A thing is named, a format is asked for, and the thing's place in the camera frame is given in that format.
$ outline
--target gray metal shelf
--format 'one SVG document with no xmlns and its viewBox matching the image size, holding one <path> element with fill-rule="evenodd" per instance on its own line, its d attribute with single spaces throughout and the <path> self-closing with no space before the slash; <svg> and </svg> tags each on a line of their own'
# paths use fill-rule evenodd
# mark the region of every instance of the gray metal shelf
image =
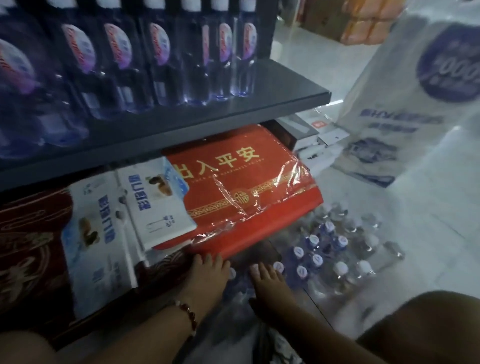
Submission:
<svg viewBox="0 0 480 364">
<path fill-rule="evenodd" d="M 330 102 L 331 93 L 288 68 L 260 60 L 255 93 L 196 108 L 156 107 L 109 122 L 90 120 L 90 137 L 74 148 L 50 148 L 35 158 L 0 163 L 0 191 L 137 157 L 209 135 Z"/>
</svg>

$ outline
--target hand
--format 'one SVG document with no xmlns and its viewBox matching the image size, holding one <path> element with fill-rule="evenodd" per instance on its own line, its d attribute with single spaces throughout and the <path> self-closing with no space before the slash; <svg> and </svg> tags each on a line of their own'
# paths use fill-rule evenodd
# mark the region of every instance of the hand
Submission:
<svg viewBox="0 0 480 364">
<path fill-rule="evenodd" d="M 285 278 L 272 266 L 258 265 L 258 273 L 250 267 L 250 277 L 255 287 L 256 298 L 249 300 L 255 314 L 272 327 L 278 319 L 288 315 L 297 306 L 293 292 L 285 283 Z"/>
<path fill-rule="evenodd" d="M 220 255 L 216 256 L 215 262 L 210 254 L 204 260 L 198 254 L 193 258 L 185 286 L 177 299 L 190 306 L 198 323 L 220 302 L 229 269 L 230 262 L 223 262 Z"/>
</svg>

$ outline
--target forearm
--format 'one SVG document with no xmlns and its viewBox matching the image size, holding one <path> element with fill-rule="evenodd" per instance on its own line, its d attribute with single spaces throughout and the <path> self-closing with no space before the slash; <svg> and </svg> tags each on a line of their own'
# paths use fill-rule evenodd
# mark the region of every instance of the forearm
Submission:
<svg viewBox="0 0 480 364">
<path fill-rule="evenodd" d="M 277 330 L 306 364 L 385 364 L 298 306 L 285 309 L 278 317 Z"/>
<path fill-rule="evenodd" d="M 169 306 L 84 364 L 168 364 L 191 333 L 187 313 Z"/>
</svg>

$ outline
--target tiled floor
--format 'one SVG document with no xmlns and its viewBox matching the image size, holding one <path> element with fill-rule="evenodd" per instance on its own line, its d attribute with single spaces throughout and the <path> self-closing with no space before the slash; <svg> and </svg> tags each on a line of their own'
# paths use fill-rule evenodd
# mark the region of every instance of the tiled floor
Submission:
<svg viewBox="0 0 480 364">
<path fill-rule="evenodd" d="M 303 29 L 279 25 L 274 57 L 333 92 L 335 105 L 322 108 L 335 118 L 341 102 L 376 51 L 346 47 Z M 338 331 L 356 337 L 415 295 L 434 289 L 480 298 L 480 126 L 472 119 L 452 130 L 423 160 L 388 189 L 334 170 L 317 179 L 328 202 L 347 199 L 352 214 L 380 212 L 382 238 L 399 242 L 406 260 L 347 302 L 326 312 Z M 361 322 L 362 311 L 374 305 Z"/>
</svg>

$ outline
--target bracelet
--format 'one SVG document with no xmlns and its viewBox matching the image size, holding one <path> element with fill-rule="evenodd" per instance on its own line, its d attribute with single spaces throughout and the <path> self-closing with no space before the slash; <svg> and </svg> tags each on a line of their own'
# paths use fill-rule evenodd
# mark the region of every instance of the bracelet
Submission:
<svg viewBox="0 0 480 364">
<path fill-rule="evenodd" d="M 198 323 L 195 320 L 195 312 L 193 312 L 186 303 L 182 303 L 179 300 L 174 300 L 173 304 L 177 306 L 180 310 L 185 311 L 188 314 L 188 318 L 190 319 L 190 322 L 192 323 L 192 333 L 190 334 L 191 337 L 195 336 L 197 333 L 197 326 Z"/>
</svg>

